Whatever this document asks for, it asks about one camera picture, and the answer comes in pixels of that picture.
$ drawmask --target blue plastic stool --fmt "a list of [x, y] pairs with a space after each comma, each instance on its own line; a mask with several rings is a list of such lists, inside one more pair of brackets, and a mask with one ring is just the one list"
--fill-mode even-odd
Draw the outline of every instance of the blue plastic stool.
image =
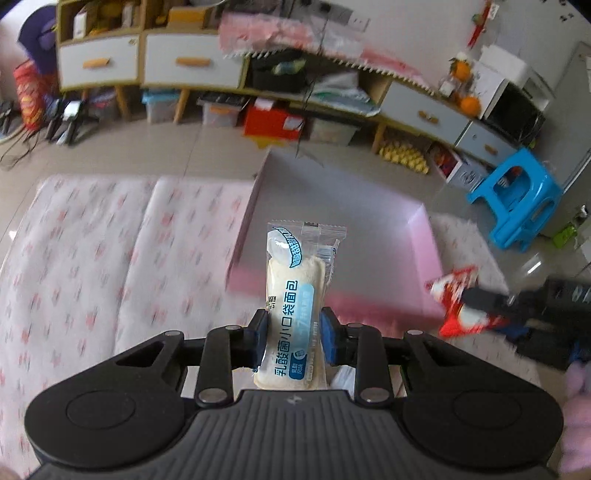
[[[514, 167], [522, 172], [508, 186], [499, 181]], [[502, 249], [521, 243], [525, 252], [556, 210], [562, 189], [529, 150], [522, 148], [505, 160], [476, 189], [468, 202], [486, 200], [496, 216], [490, 239]]]

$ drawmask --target red decoration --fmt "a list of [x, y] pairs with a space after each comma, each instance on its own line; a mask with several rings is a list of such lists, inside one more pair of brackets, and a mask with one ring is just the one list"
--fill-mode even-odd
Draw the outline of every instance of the red decoration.
[[482, 15], [481, 16], [475, 15], [475, 17], [480, 18], [480, 21], [476, 22], [476, 28], [474, 29], [474, 33], [472, 34], [472, 38], [468, 42], [468, 47], [474, 48], [474, 45], [476, 45], [478, 38], [480, 37], [480, 35], [484, 31], [484, 27], [486, 25], [486, 20], [488, 20], [488, 14], [491, 11], [491, 7], [492, 7], [492, 0], [486, 0], [486, 5], [484, 7]]

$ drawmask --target cabinet drawer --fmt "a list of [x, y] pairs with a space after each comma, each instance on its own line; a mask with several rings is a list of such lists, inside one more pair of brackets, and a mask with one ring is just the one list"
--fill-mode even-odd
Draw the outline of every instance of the cabinet drawer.
[[216, 35], [152, 34], [146, 38], [144, 83], [237, 88], [242, 59], [225, 59]]
[[138, 44], [138, 35], [126, 35], [60, 47], [61, 88], [136, 82]]
[[444, 103], [397, 82], [388, 89], [382, 113], [451, 145], [457, 142], [469, 122]]
[[476, 122], [472, 122], [466, 129], [456, 147], [495, 167], [517, 151], [505, 140]]

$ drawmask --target wall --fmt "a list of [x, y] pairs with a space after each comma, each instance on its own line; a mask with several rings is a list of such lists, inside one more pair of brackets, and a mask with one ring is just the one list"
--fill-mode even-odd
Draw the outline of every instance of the wall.
[[14, 68], [27, 54], [18, 42], [23, 22], [43, 5], [55, 4], [51, 0], [22, 0], [0, 20], [0, 92], [4, 99], [16, 99], [17, 90], [12, 76]]
[[[466, 50], [474, 25], [472, 15], [483, 0], [335, 0], [371, 18], [366, 37], [390, 48], [415, 66], [431, 83], [447, 72], [448, 60]], [[591, 24], [570, 4], [558, 0], [497, 0], [499, 16], [483, 35], [497, 38], [555, 87], [578, 41], [591, 44]], [[573, 13], [566, 22], [560, 15]]]

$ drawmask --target orange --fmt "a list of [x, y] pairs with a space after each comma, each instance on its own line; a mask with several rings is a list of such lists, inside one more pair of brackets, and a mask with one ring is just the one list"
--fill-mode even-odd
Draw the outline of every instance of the orange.
[[467, 116], [480, 115], [480, 100], [477, 97], [466, 97], [460, 102], [460, 110]]
[[467, 82], [472, 77], [472, 69], [466, 61], [454, 60], [451, 68], [452, 75], [460, 82]]

